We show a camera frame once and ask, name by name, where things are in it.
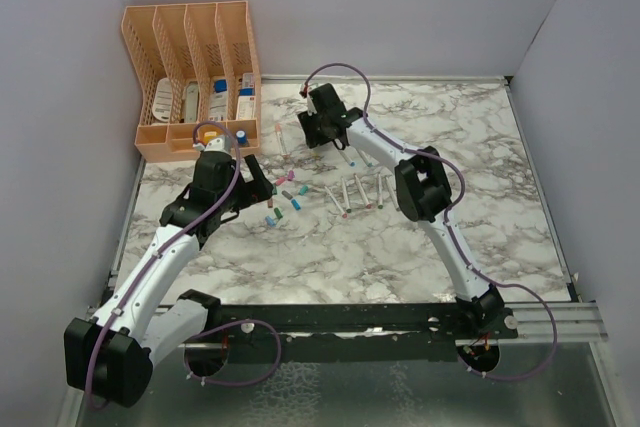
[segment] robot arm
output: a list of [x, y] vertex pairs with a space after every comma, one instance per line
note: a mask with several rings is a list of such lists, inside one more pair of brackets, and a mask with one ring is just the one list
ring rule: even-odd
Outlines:
[[[110, 319], [112, 324], [100, 346], [92, 372], [93, 391], [125, 407], [135, 404], [143, 394], [153, 368], [182, 342], [202, 332], [210, 321], [211, 297], [189, 291], [166, 313], [156, 309], [178, 273], [198, 255], [209, 236], [220, 225], [238, 217], [240, 210], [271, 198], [273, 186], [264, 176], [253, 155], [245, 162], [253, 180], [245, 182], [239, 174], [226, 200], [191, 230], [173, 241], [138, 277], [152, 256], [163, 245], [207, 212], [230, 185], [236, 162], [230, 155], [230, 142], [220, 136], [212, 140], [196, 161], [193, 182], [165, 207], [151, 245], [117, 292], [100, 307], [90, 321], [74, 319], [64, 334], [67, 383], [84, 389], [89, 359], [98, 336]], [[118, 308], [124, 293], [129, 300]]]
[[[471, 270], [471, 266], [480, 268], [458, 229], [453, 213], [448, 215], [448, 224], [445, 220], [444, 211], [451, 205], [451, 187], [442, 163], [409, 154], [407, 151], [420, 149], [383, 132], [402, 148], [386, 142], [365, 123], [360, 109], [347, 111], [331, 84], [311, 90], [307, 95], [307, 105], [308, 110], [298, 114], [307, 146], [315, 148], [329, 142], [338, 149], [352, 146], [394, 172], [400, 209], [407, 218], [418, 222], [435, 245], [453, 282], [457, 303], [476, 328], [490, 323], [501, 312], [504, 302], [495, 286]], [[433, 147], [423, 151], [438, 155]], [[461, 258], [452, 231], [471, 265], [466, 265]]]

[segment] tube cap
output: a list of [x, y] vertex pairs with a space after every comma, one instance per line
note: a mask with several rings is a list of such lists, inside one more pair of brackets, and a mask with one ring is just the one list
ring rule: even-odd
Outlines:
[[215, 130], [212, 130], [210, 132], [205, 132], [204, 133], [204, 143], [205, 143], [205, 145], [208, 144], [209, 142], [211, 142], [217, 136], [218, 136], [218, 133]]
[[244, 130], [239, 130], [236, 133], [236, 138], [238, 139], [238, 143], [240, 145], [247, 145], [247, 134]]

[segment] marble surface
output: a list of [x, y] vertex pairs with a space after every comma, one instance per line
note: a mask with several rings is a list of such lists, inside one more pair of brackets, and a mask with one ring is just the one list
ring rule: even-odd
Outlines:
[[[302, 210], [279, 193], [284, 218], [268, 227], [266, 202], [221, 227], [199, 257], [188, 264], [163, 303], [187, 289], [216, 295], [225, 303], [365, 303], [451, 301], [447, 271], [416, 224], [393, 208], [367, 210], [353, 185], [363, 179], [375, 199], [375, 175], [353, 149], [350, 167], [332, 146], [313, 154], [304, 144], [295, 113], [305, 109], [299, 84], [262, 88], [260, 164], [274, 181], [289, 169], [295, 180], [281, 188], [296, 193]], [[348, 108], [362, 106], [365, 89], [336, 84]], [[546, 300], [569, 300], [549, 226], [529, 168], [505, 89], [497, 84], [373, 84], [370, 115], [379, 127], [416, 145], [433, 145], [456, 163], [468, 190], [456, 215], [485, 272], [501, 282], [520, 282]], [[280, 122], [289, 160], [279, 152], [274, 124]], [[193, 162], [148, 164], [140, 186], [117, 285], [133, 270], [158, 227], [163, 207], [190, 181]], [[324, 186], [342, 200], [341, 177], [349, 179], [352, 214], [343, 219]], [[450, 173], [454, 193], [458, 181]], [[517, 289], [507, 301], [531, 300]]]

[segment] blue tube cap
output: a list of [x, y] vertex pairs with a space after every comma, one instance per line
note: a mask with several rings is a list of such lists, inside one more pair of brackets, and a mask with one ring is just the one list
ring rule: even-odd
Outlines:
[[215, 90], [216, 92], [226, 92], [227, 91], [227, 81], [222, 79], [222, 80], [216, 80], [213, 83], [213, 90]]
[[244, 130], [239, 130], [236, 132], [236, 139], [238, 139], [238, 144], [247, 145], [247, 133]]

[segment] test tube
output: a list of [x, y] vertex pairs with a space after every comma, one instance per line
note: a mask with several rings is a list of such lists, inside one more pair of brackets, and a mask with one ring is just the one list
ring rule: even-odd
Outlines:
[[340, 203], [338, 202], [338, 200], [333, 196], [333, 192], [331, 192], [331, 189], [329, 187], [325, 186], [324, 190], [327, 191], [327, 194], [329, 194], [329, 197], [331, 197], [331, 200], [333, 201], [333, 203], [336, 204], [336, 207], [340, 211], [340, 215], [342, 215], [342, 218], [346, 219], [347, 218], [347, 214], [344, 211], [344, 209], [342, 208], [342, 206], [340, 205]]
[[364, 154], [364, 152], [362, 152], [360, 149], [356, 149], [356, 152], [358, 152], [358, 155], [364, 162], [364, 165], [366, 165], [367, 167], [373, 167], [373, 164], [369, 159], [367, 159], [367, 156]]
[[370, 209], [372, 207], [371, 202], [369, 202], [369, 199], [367, 198], [367, 193], [364, 191], [364, 187], [362, 187], [362, 182], [360, 182], [358, 174], [353, 174], [353, 178], [356, 179], [356, 185], [358, 186], [360, 197], [362, 197], [362, 202], [364, 202], [364, 205], [367, 209]]
[[351, 167], [355, 167], [356, 163], [351, 160], [351, 157], [349, 157], [344, 150], [338, 150], [338, 152], [340, 152], [340, 155], [347, 164], [349, 164]]
[[398, 205], [398, 198], [396, 197], [396, 193], [393, 190], [393, 185], [391, 185], [391, 176], [387, 176], [384, 178], [387, 184], [387, 190], [389, 191], [389, 195], [391, 196], [391, 202], [393, 202], [393, 206], [396, 210], [400, 210], [400, 206]]
[[382, 175], [378, 174], [377, 184], [378, 184], [378, 208], [382, 208]]
[[347, 214], [351, 213], [351, 203], [349, 202], [349, 192], [347, 191], [347, 181], [342, 177], [342, 198], [344, 199], [344, 207]]
[[278, 145], [280, 146], [280, 154], [285, 159], [289, 157], [289, 151], [284, 143], [284, 137], [282, 136], [282, 127], [276, 122], [276, 139], [278, 139]]

